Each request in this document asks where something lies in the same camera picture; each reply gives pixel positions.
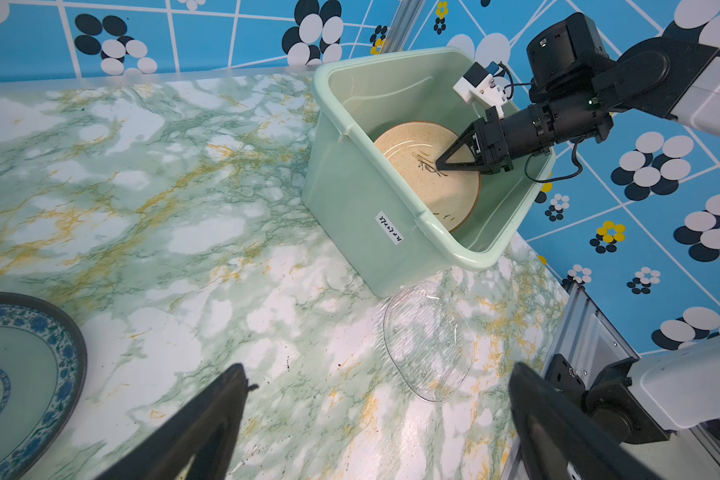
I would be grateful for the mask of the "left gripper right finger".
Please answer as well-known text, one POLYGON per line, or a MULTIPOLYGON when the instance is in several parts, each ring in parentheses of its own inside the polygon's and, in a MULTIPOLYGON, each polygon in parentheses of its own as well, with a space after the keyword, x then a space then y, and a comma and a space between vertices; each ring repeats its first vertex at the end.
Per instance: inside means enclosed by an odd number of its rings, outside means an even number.
POLYGON ((530 479, 656 479, 528 365, 508 382, 512 419, 530 479))

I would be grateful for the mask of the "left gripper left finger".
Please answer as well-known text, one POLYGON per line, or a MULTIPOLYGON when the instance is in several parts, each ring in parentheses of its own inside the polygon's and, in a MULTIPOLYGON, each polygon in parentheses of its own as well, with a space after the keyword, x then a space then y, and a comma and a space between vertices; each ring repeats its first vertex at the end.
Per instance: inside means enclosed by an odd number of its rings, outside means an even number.
POLYGON ((233 364, 105 472, 101 479, 223 479, 248 394, 257 389, 233 364))

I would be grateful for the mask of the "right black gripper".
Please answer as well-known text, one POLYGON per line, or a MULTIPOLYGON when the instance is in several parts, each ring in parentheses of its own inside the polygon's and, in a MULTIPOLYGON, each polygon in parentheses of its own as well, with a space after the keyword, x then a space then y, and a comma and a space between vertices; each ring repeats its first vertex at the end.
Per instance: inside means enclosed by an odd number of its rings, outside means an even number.
POLYGON ((475 120, 473 133, 460 135, 438 157, 438 171, 478 171, 483 175, 510 172, 513 169, 503 131, 503 119, 498 108, 485 111, 485 117, 475 120))

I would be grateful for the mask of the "beige bamboo print plate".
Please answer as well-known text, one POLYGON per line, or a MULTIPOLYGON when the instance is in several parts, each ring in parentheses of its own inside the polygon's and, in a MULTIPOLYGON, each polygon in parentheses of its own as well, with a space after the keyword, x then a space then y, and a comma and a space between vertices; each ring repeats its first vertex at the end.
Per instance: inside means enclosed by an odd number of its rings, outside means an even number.
POLYGON ((394 126, 375 140, 375 146, 450 232, 471 215, 481 189, 477 172, 436 169, 436 160, 456 139, 453 131, 441 125, 417 121, 394 126))

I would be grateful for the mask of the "light green plastic bin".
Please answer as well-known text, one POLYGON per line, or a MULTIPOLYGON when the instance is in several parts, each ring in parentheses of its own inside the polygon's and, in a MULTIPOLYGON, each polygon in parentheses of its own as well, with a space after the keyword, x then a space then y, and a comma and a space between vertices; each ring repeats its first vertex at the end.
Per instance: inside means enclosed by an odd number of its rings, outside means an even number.
POLYGON ((315 72, 320 111, 302 199, 376 295, 494 265, 553 170, 550 151, 494 175, 437 167, 480 115, 455 90, 472 64, 436 48, 315 72))

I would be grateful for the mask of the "blue patterned small plate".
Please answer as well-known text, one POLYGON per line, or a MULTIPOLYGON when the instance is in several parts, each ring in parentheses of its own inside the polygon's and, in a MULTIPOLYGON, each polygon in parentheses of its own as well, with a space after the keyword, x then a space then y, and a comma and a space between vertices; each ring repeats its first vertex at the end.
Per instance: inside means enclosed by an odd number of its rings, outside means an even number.
POLYGON ((60 308, 0 292, 0 479, 19 479, 68 422, 87 373, 82 333, 60 308))

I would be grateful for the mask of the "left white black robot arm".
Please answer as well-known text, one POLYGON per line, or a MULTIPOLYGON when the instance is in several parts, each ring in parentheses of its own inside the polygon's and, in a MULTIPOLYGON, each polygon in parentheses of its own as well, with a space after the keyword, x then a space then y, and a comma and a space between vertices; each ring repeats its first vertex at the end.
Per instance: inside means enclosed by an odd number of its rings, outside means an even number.
MULTIPOLYGON (((254 385, 234 364, 147 440, 102 473, 104 479, 225 476, 254 385)), ((720 335, 693 346, 607 366, 578 402, 551 376, 522 362, 509 381, 511 411, 532 479, 651 479, 622 451, 635 434, 666 434, 720 419, 720 335)))

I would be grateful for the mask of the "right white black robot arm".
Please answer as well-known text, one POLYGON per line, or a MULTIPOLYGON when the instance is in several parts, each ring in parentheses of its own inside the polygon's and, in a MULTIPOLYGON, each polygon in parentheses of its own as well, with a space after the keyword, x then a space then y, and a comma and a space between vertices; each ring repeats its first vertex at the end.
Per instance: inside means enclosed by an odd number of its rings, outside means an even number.
POLYGON ((493 70, 474 62, 454 85, 486 107, 437 158, 440 172, 509 172, 515 160, 567 141, 607 139, 613 114, 639 110, 720 137, 720 48, 660 36, 612 60, 594 21, 575 13, 528 45, 530 105, 512 115, 493 70))

